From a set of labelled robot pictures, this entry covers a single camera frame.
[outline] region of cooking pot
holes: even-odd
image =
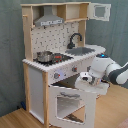
[[[37,52],[37,59],[40,62],[49,62],[53,58],[53,53],[50,51]]]

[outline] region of oven handle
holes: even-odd
[[[62,95],[62,96],[67,96],[67,97],[73,97],[73,98],[80,98],[80,95],[78,95],[78,94],[74,94],[74,95],[71,95],[71,94],[66,94],[65,92],[60,92],[60,94]]]

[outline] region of control knob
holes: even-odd
[[[55,73],[55,74],[54,74],[54,78],[55,78],[55,79],[58,79],[59,77],[60,77],[60,74],[58,74],[58,73]]]
[[[73,72],[77,72],[77,67],[73,67],[73,68],[72,68],[72,71],[73,71]]]

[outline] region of wooden play kitchen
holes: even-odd
[[[21,6],[27,111],[45,128],[93,128],[97,93],[75,89],[73,81],[87,71],[97,54],[105,52],[103,47],[85,44],[86,20],[109,21],[111,5],[71,2]],[[40,61],[42,52],[48,53],[47,58],[52,53],[52,59]],[[83,107],[83,121],[72,116]]]

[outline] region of cabinet door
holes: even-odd
[[[95,104],[96,93],[50,86],[49,123],[61,128],[94,128]],[[79,119],[72,120],[69,117],[72,115],[71,113],[81,107],[85,108],[84,113],[81,113],[84,116],[83,121],[79,121]]]
[[[88,18],[109,21],[111,4],[89,3]]]

